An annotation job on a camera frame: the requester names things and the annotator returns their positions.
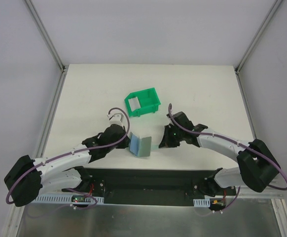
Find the green plastic bin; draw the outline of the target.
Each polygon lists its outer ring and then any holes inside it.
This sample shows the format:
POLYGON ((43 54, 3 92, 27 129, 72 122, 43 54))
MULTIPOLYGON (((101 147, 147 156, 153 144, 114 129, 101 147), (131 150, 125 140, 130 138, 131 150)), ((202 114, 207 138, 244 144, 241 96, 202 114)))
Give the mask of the green plastic bin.
POLYGON ((145 114, 155 113, 161 105, 154 87, 136 92, 131 92, 124 99, 129 117, 140 117, 145 114))

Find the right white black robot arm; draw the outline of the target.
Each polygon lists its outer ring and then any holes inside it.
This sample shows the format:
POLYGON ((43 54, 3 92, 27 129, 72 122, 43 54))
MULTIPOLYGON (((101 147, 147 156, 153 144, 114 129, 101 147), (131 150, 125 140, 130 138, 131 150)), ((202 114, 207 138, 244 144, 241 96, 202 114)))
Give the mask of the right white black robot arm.
POLYGON ((225 188, 241 185, 261 193, 281 171, 266 144, 259 139, 247 142, 216 133, 206 125, 194 125, 184 112, 168 113, 167 117, 171 123, 164 128, 160 148, 176 148, 185 141, 198 148, 215 151, 237 163, 234 168, 218 168, 201 181, 197 186, 204 195, 214 197, 225 188))

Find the sage green card holder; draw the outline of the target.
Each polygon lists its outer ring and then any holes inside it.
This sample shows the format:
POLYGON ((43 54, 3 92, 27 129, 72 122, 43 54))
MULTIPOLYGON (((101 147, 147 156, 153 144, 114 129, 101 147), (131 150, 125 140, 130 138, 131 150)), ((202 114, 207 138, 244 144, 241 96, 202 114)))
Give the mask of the sage green card holder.
POLYGON ((138 158, 146 158, 151 154, 152 137, 140 138, 130 133, 129 151, 138 158))

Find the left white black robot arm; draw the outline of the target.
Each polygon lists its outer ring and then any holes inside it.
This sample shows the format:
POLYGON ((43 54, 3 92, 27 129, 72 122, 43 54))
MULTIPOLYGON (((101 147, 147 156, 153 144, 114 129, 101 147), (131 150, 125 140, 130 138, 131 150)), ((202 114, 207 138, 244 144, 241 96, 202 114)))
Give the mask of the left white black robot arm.
POLYGON ((113 149, 128 147, 128 132, 129 128, 112 124, 104 132, 83 140, 56 157, 20 157, 4 178, 8 189, 6 203, 21 207, 53 190, 71 188, 87 191, 90 178, 84 166, 104 158, 113 149))

